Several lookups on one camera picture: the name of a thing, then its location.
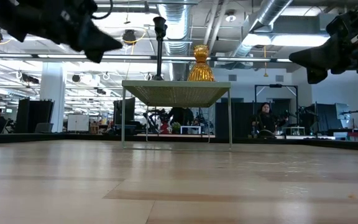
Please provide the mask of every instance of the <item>wooden floor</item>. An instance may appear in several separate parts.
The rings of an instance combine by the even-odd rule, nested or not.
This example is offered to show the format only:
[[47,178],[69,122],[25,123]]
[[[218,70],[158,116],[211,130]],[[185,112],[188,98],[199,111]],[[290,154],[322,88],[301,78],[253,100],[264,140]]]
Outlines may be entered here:
[[0,224],[358,224],[358,151],[129,145],[0,144]]

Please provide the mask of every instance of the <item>woven tabletop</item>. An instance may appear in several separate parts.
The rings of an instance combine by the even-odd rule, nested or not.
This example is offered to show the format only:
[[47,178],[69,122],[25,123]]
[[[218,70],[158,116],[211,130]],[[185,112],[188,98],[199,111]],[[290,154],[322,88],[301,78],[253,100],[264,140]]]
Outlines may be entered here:
[[231,83],[124,80],[122,86],[147,106],[208,108]]

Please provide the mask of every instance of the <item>gold vase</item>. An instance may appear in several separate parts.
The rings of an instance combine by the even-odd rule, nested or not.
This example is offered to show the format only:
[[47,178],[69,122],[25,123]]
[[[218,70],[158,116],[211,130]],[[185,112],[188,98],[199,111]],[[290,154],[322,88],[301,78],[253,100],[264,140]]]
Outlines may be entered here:
[[206,64],[208,54],[209,47],[207,45],[194,46],[196,64],[191,69],[187,81],[215,82],[214,74],[211,68]]

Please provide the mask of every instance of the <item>white column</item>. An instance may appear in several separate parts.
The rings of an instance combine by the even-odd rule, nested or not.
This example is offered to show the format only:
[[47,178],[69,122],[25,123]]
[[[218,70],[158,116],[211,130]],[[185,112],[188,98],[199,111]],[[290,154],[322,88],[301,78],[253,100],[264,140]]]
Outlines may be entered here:
[[65,112],[66,71],[61,62],[44,62],[42,65],[40,100],[54,101],[51,123],[52,132],[63,131]]

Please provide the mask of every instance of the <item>woman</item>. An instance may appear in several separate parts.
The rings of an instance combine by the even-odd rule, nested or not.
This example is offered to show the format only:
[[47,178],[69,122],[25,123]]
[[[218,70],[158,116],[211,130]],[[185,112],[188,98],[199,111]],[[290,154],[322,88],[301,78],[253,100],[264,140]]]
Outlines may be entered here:
[[288,118],[278,121],[277,117],[273,115],[270,110],[269,103],[263,103],[258,114],[254,118],[252,125],[256,126],[259,131],[267,130],[271,133],[276,131],[276,126],[283,126],[287,122]]

